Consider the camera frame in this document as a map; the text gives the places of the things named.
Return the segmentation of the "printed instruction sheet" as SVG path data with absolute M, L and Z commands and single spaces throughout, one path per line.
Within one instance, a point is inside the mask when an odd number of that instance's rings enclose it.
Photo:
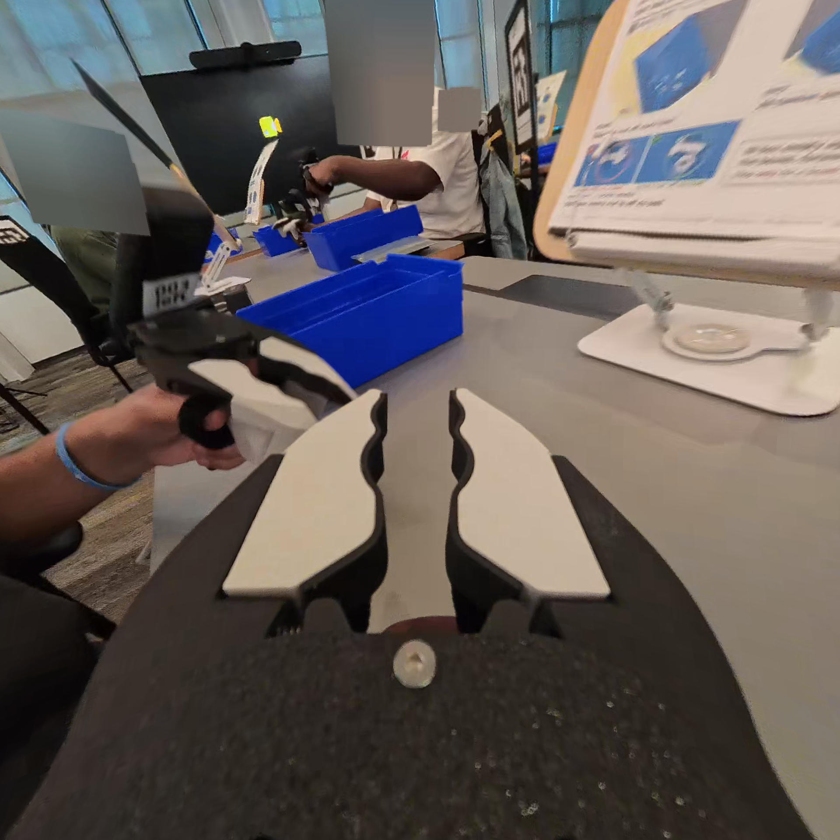
M 837 240 L 839 2 L 629 2 L 550 225 Z

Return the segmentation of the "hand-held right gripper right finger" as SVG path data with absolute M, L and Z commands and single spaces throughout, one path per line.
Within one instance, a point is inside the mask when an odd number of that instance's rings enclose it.
M 607 600 L 606 575 L 543 442 L 468 389 L 450 392 L 448 428 L 447 577 L 459 620 L 483 621 L 502 601 Z

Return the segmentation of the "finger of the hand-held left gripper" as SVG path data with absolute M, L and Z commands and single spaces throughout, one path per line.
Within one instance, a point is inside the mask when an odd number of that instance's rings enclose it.
M 309 407 L 347 405 L 356 391 L 324 359 L 309 349 L 278 337 L 259 342 L 257 376 Z
M 283 454 L 323 414 L 323 397 L 291 384 L 291 393 L 261 381 L 245 362 L 204 359 L 189 363 L 184 434 L 205 449 L 236 446 L 258 463 Z

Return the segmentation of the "black monitor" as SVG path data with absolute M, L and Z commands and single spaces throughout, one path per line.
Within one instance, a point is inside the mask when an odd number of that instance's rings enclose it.
M 361 157 L 337 139 L 329 60 L 296 58 L 263 66 L 183 70 L 140 79 L 182 170 L 220 216 L 243 212 L 261 151 L 277 141 L 264 171 L 264 203 L 302 188 L 299 164 Z

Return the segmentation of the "person's left hand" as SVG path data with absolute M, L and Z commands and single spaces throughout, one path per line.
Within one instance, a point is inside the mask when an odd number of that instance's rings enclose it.
M 179 415 L 186 398 L 148 385 L 114 406 L 75 422 L 67 446 L 78 465 L 101 482 L 127 484 L 156 467 L 196 463 L 229 470 L 244 464 L 235 445 L 212 450 L 185 436 Z

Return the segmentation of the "grey desk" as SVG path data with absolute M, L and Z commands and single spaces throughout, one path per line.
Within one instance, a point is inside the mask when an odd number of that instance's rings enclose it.
M 372 632 L 453 612 L 448 393 L 464 386 L 568 458 L 677 573 L 801 815 L 838 838 L 838 413 L 783 418 L 583 356 L 606 320 L 559 310 L 607 269 L 463 261 L 464 334 L 382 389 L 390 550 Z

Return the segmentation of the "person's left forearm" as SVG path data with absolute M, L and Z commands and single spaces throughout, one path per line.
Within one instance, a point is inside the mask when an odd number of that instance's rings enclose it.
M 57 434 L 1 458 L 1 543 L 46 540 L 108 494 L 79 481 L 61 461 Z

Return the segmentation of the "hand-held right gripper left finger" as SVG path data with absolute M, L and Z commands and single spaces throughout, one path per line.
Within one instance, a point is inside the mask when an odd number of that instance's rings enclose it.
M 222 583 L 233 598 L 275 598 L 304 612 L 338 602 L 368 621 L 387 572 L 387 395 L 369 390 L 310 428 L 277 468 Z

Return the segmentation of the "blue wristband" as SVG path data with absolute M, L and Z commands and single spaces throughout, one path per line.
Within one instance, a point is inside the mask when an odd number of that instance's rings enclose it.
M 75 422 L 63 423 L 56 432 L 55 441 L 56 456 L 59 462 L 65 467 L 66 471 L 74 478 L 74 480 L 81 483 L 85 487 L 89 487 L 93 490 L 107 494 L 112 494 L 121 490 L 126 490 L 139 481 L 138 479 L 135 479 L 127 484 L 115 485 L 106 482 L 101 482 L 95 477 L 89 475 L 87 471 L 85 471 L 78 465 L 67 446 L 67 436 L 74 425 Z

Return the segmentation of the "grey metal plate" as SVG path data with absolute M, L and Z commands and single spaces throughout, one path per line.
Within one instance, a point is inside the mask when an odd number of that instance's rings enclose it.
M 404 237 L 353 255 L 352 261 L 359 265 L 366 262 L 382 263 L 391 255 L 408 256 L 418 254 L 426 250 L 431 244 L 431 240 L 421 236 Z

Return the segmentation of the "denim jacket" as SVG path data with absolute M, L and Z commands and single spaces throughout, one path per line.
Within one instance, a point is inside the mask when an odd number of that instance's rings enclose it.
M 491 254 L 500 259 L 527 260 L 529 244 L 516 181 L 492 146 L 495 138 L 493 135 L 483 140 L 477 164 Z

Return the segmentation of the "blue plastic bin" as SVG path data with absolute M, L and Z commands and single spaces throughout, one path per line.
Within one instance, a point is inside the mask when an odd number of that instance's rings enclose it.
M 431 277 L 462 279 L 458 260 L 416 255 L 388 255 L 367 261 L 295 290 L 239 309 L 236 316 L 267 329 L 292 332 Z
M 354 257 L 419 236 L 424 226 L 416 205 L 384 212 L 381 208 L 342 217 L 303 234 L 316 265 L 339 272 L 355 265 Z
M 308 251 L 298 220 L 259 227 L 254 231 L 254 238 L 263 256 L 268 259 L 299 250 Z
M 356 387 L 462 335 L 460 273 L 414 275 L 393 271 L 396 281 L 375 295 L 372 280 L 351 292 L 350 304 L 298 330 L 293 337 Z

